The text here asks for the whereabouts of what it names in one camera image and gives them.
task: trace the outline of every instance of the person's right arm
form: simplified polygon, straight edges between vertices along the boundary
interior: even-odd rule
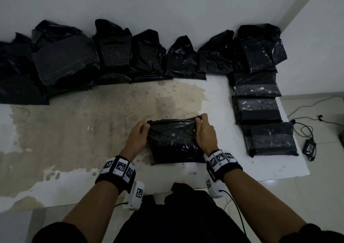
[[[215,129],[208,115],[196,118],[196,139],[209,156],[217,150]],[[278,242],[283,236],[299,230],[306,222],[259,182],[240,169],[229,171],[224,182],[247,223],[263,243]]]

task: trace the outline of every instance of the person's left hand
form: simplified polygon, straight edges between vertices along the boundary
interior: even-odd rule
[[[119,155],[132,162],[136,155],[146,146],[149,128],[149,124],[143,121],[138,122],[131,129],[127,143]]]

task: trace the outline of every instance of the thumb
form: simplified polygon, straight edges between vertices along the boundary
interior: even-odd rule
[[[149,128],[150,128],[150,124],[145,124],[144,125],[144,127],[142,128],[142,135],[143,136],[146,137],[148,135]]]
[[[195,118],[196,121],[196,136],[200,134],[200,128],[202,126],[202,120],[199,117]]]

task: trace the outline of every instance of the black wristband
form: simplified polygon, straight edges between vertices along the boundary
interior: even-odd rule
[[[227,151],[214,150],[207,160],[207,171],[215,180],[221,180],[229,171],[243,169],[237,160]]]
[[[130,193],[135,176],[136,171],[133,164],[126,158],[117,155],[106,161],[95,183],[107,180],[117,187],[119,194],[124,190]]]

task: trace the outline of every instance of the hand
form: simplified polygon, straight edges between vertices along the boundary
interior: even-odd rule
[[[212,151],[218,150],[216,132],[212,125],[208,122],[208,115],[201,114],[200,117],[196,117],[196,141],[200,148],[205,152],[207,156]]]
[[[131,129],[127,143],[119,155],[132,162],[135,159],[136,154],[142,151],[146,146],[149,128],[149,124],[143,121],[138,122],[133,129]]]

